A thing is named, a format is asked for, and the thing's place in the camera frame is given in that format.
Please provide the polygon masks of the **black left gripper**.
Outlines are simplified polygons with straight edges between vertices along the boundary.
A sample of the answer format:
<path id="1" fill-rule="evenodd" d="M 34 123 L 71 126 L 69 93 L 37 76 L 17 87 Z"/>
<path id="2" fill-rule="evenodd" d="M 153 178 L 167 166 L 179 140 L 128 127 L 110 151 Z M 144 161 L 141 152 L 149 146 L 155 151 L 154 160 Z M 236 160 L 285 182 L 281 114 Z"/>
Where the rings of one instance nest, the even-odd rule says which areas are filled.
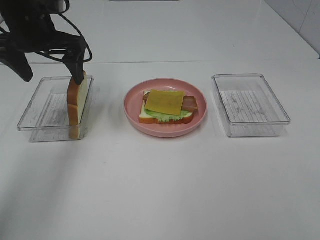
<path id="1" fill-rule="evenodd" d="M 29 83 L 33 71 L 26 53 L 36 53 L 48 59 L 62 55 L 62 62 L 68 68 L 77 85 L 84 80 L 84 55 L 87 42 L 80 30 L 63 12 L 49 9 L 2 9 L 2 16 L 8 31 L 0 29 L 0 62 L 13 70 L 24 82 Z M 56 29 L 52 15 L 58 15 L 77 32 L 77 35 Z"/>

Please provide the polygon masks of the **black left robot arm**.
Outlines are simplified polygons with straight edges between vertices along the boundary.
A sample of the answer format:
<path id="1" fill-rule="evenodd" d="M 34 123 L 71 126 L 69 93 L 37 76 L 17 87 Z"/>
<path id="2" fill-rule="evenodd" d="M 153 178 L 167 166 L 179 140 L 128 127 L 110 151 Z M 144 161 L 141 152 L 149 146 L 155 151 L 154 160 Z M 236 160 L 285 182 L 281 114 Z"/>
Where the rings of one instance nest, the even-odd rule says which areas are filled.
<path id="1" fill-rule="evenodd" d="M 58 0 L 2 0 L 0 15 L 9 31 L 1 29 L 0 61 L 25 82 L 34 74 L 27 61 L 27 53 L 36 53 L 45 58 L 63 63 L 70 71 L 75 83 L 84 80 L 85 52 L 90 48 L 79 32 L 77 35 L 58 31 L 52 15 L 64 17 L 70 3 L 65 1 L 61 9 Z"/>

